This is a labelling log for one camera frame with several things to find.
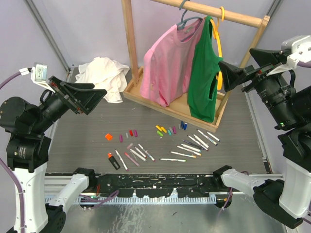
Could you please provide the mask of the pink cap marker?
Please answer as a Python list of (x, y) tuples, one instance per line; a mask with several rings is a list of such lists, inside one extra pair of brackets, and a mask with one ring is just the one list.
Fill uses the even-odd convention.
[(126, 171), (129, 171), (129, 169), (128, 169), (126, 163), (124, 162), (124, 160), (123, 160), (123, 158), (122, 158), (122, 156), (120, 155), (120, 153), (119, 153), (116, 149), (115, 149), (115, 153), (116, 153), (116, 155), (118, 156), (118, 158), (120, 159), (120, 161), (121, 161), (121, 163), (122, 163), (124, 169), (125, 169)]

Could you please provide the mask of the orange highlighter cap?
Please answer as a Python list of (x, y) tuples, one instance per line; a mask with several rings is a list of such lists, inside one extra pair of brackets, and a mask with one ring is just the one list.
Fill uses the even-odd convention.
[(112, 140), (113, 136), (112, 136), (111, 134), (107, 133), (107, 134), (105, 135), (105, 138), (106, 138), (108, 141), (110, 141), (110, 140)]

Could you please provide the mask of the teal cap marker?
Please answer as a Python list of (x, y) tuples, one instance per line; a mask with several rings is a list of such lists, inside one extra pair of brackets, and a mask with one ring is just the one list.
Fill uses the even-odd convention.
[(185, 148), (188, 148), (188, 149), (190, 149), (190, 150), (192, 150), (192, 151), (201, 152), (200, 149), (195, 148), (195, 147), (193, 147), (193, 146), (189, 146), (189, 145), (186, 145), (186, 144), (181, 144), (181, 146), (183, 146), (183, 147), (185, 147)]

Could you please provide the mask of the pink clear pen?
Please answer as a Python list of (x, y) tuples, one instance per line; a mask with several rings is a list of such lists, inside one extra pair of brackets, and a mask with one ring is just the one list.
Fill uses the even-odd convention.
[(140, 166), (139, 163), (135, 159), (133, 159), (128, 153), (125, 152), (124, 154), (133, 164), (135, 164), (137, 167)]

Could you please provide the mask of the light grey cap marker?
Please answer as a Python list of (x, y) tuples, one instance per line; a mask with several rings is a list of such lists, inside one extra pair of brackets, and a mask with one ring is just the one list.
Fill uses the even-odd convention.
[(140, 155), (139, 153), (135, 152), (133, 149), (130, 149), (130, 151), (137, 156), (139, 159), (141, 159), (142, 161), (146, 162), (146, 158), (142, 155)]

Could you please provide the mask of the yellow cap marker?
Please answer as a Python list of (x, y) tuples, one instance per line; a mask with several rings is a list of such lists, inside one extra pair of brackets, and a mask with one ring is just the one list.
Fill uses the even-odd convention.
[(180, 148), (182, 150), (188, 151), (188, 152), (190, 152), (192, 154), (195, 154), (195, 155), (198, 155), (198, 156), (202, 156), (202, 154), (200, 152), (196, 152), (194, 150), (191, 150), (191, 149), (188, 149), (188, 148), (185, 148), (185, 147), (182, 147), (182, 146), (176, 146), (176, 147), (178, 147), (178, 148)]

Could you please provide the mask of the white marker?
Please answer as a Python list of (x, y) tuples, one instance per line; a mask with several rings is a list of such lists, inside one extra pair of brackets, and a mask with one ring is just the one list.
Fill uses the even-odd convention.
[(220, 139), (214, 136), (213, 134), (211, 134), (210, 132), (207, 132), (207, 134), (213, 137), (216, 141), (220, 142)]

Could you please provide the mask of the green cap marker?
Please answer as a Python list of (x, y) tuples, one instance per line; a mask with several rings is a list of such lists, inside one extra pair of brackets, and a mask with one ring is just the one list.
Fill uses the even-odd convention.
[(186, 162), (185, 159), (172, 159), (172, 158), (160, 158), (161, 161), (171, 161), (171, 162)]

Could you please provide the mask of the blue cap marker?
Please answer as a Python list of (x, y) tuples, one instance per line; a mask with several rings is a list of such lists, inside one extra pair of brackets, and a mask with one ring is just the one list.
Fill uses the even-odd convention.
[(199, 129), (197, 129), (197, 131), (202, 135), (202, 136), (204, 136), (207, 140), (209, 140), (212, 144), (214, 144), (214, 145), (218, 145), (218, 143), (217, 142), (215, 142), (213, 139), (211, 139), (210, 137), (208, 137), (206, 134), (204, 134), (201, 130), (199, 130)]

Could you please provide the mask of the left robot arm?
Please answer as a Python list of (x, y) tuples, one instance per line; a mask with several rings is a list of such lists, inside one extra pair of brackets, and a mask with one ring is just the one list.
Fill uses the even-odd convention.
[(45, 131), (68, 110), (89, 114), (106, 95), (91, 83), (68, 83), (50, 77), (49, 87), (33, 105), (20, 97), (7, 99), (0, 107), (0, 125), (10, 134), (4, 168), (16, 187), (17, 215), (13, 233), (59, 233), (71, 205), (83, 192), (97, 188), (95, 171), (77, 168), (66, 186), (45, 202), (45, 175), (51, 139)]

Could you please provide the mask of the magenta cap marker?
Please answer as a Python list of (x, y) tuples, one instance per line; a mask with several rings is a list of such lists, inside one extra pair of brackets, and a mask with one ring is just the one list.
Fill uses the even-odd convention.
[(154, 158), (140, 143), (138, 143), (138, 146), (143, 150), (144, 153), (147, 154), (147, 156), (148, 156), (153, 162), (156, 161), (155, 158)]

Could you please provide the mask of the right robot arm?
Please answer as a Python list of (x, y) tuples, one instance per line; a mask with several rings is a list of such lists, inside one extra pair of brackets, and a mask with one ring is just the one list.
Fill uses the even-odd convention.
[(294, 229), (302, 224), (311, 202), (311, 89), (296, 91), (295, 65), (288, 65), (292, 52), (251, 49), (258, 68), (239, 68), (221, 61), (225, 91), (243, 84), (242, 92), (255, 90), (276, 122), (286, 160), (283, 180), (256, 179), (223, 166), (213, 172), (218, 191), (227, 188), (251, 196), (267, 215)]

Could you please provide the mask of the red cap marker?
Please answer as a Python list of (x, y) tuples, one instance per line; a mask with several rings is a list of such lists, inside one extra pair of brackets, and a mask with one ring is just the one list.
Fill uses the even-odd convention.
[(135, 149), (138, 151), (140, 155), (142, 155), (144, 158), (147, 158), (147, 156), (139, 148), (135, 147)]

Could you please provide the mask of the orange black highlighter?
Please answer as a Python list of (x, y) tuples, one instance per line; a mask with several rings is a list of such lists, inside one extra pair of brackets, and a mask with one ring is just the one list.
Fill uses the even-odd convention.
[(118, 163), (118, 161), (115, 159), (115, 157), (111, 154), (111, 153), (108, 153), (107, 154), (108, 156), (108, 160), (110, 161), (110, 163), (112, 164), (112, 166), (114, 167), (115, 170), (119, 170), (120, 169), (120, 165)]

